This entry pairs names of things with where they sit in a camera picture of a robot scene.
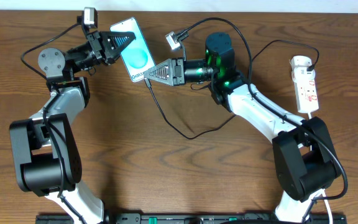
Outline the turquoise screen smartphone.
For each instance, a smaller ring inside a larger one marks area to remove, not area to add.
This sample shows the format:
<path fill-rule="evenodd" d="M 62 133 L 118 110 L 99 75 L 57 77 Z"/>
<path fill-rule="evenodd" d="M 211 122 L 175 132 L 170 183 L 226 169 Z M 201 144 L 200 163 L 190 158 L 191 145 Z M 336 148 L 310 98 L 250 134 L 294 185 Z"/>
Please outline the turquoise screen smartphone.
<path fill-rule="evenodd" d="M 132 82 L 144 79 L 143 73 L 154 67 L 155 62 L 135 17 L 130 17 L 110 27 L 111 32 L 133 32 L 135 39 L 122 51 L 121 58 Z"/>

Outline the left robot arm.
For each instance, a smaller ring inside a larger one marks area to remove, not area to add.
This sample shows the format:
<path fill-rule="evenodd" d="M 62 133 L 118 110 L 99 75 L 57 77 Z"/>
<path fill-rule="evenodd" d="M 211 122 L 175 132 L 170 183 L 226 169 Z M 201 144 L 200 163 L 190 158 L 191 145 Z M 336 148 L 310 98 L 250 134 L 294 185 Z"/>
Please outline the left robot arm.
<path fill-rule="evenodd" d="M 66 52 L 46 48 L 39 54 L 50 99 L 30 118 L 11 123 L 12 155 L 22 191 L 54 201 L 73 223 L 113 223 L 104 202 L 81 179 L 71 124 L 88 105 L 90 91 L 87 79 L 75 73 L 113 64 L 135 34 L 94 31 L 86 38 L 85 44 Z"/>

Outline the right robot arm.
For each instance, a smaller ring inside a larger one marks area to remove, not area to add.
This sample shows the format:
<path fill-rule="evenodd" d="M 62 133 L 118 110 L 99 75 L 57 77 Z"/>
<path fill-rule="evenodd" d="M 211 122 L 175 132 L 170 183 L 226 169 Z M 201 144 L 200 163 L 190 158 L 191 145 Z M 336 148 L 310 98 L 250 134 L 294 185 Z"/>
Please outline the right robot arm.
<path fill-rule="evenodd" d="M 326 124 L 305 120 L 261 94 L 249 77 L 237 70 L 227 33 L 216 32 L 205 42 L 204 59 L 169 58 L 146 70 L 147 82 L 170 86 L 209 82 L 217 105 L 247 120 L 273 146 L 275 170 L 283 189 L 275 217 L 280 222 L 306 223 L 318 200 L 329 200 L 324 190 L 334 179 L 345 177 Z"/>

